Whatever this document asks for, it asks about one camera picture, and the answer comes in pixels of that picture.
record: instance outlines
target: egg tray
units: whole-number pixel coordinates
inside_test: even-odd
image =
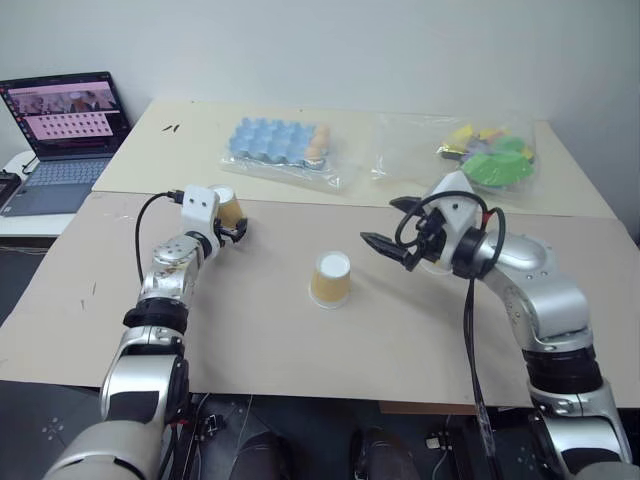
[[[229,140],[236,158],[264,165],[290,165],[323,170],[329,148],[329,128],[266,118],[243,118]]]

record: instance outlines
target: cardboard sheet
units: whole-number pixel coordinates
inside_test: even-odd
[[[92,193],[0,328],[0,378],[98,386],[138,294],[133,228],[147,197]],[[466,282],[376,254],[360,231],[391,233],[391,208],[243,201],[245,240],[201,273],[189,317],[193,391],[472,403],[462,336]],[[179,206],[156,202],[143,264],[175,235]],[[617,220],[508,215],[550,242],[590,302],[595,346],[619,407],[640,407],[640,263]],[[342,250],[352,294],[335,311],[307,288],[316,256]],[[479,285],[476,352],[490,405],[529,405],[527,375],[501,302]]]
[[[353,183],[339,194],[324,193],[271,180],[230,173],[219,160],[242,117],[266,117],[325,123],[343,138],[339,155],[355,168]],[[157,193],[189,183],[233,185],[240,199],[330,205],[385,206],[401,195],[423,195],[455,163],[424,152],[430,178],[421,185],[374,181],[373,150],[376,113],[346,110],[271,108],[190,101],[154,101],[138,121],[94,191]],[[168,126],[180,125],[177,131]],[[536,151],[541,161],[535,195],[519,199],[487,196],[507,212],[583,215],[615,218],[569,152],[546,122],[535,125]],[[567,185],[571,195],[567,195]]]

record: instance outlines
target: white wall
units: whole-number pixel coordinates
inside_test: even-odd
[[[0,77],[108,69],[132,119],[158,96],[549,119],[638,233],[637,0],[0,3]]]

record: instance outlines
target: blue egg tray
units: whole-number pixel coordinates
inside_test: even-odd
[[[236,158],[265,165],[321,170],[325,166],[326,149],[322,150],[321,157],[305,158],[315,130],[315,125],[299,122],[243,118],[229,140],[229,150]]]

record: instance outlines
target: laptop screen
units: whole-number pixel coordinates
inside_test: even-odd
[[[107,72],[2,81],[0,95],[40,158],[112,154],[130,130]]]

